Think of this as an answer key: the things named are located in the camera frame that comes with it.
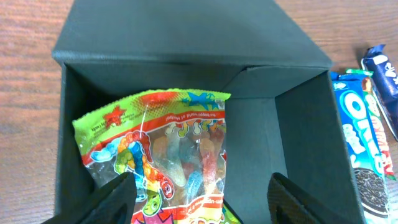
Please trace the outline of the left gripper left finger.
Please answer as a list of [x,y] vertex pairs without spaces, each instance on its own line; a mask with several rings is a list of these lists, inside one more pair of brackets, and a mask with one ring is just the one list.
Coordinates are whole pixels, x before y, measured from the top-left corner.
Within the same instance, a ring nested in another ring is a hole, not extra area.
[[71,210],[62,212],[43,224],[130,224],[136,196],[134,174],[125,172]]

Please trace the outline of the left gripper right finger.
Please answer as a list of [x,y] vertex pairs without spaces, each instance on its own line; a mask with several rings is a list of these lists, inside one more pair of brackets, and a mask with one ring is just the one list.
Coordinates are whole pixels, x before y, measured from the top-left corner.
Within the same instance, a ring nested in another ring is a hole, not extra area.
[[271,175],[267,200],[273,224],[349,223],[279,172]]

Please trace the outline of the Haribo gummy worms bag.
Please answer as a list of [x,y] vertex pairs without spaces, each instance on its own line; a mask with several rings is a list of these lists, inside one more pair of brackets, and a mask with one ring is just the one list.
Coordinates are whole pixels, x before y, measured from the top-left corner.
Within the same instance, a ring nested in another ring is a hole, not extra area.
[[131,172],[132,223],[238,223],[224,202],[228,93],[147,90],[73,121],[83,165],[102,186]]

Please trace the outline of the blue Oreo cookie pack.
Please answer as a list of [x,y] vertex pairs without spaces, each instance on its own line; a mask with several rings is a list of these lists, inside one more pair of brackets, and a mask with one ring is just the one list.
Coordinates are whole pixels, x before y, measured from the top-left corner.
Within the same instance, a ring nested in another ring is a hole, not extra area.
[[362,88],[364,74],[330,73],[366,223],[390,223],[382,154]]

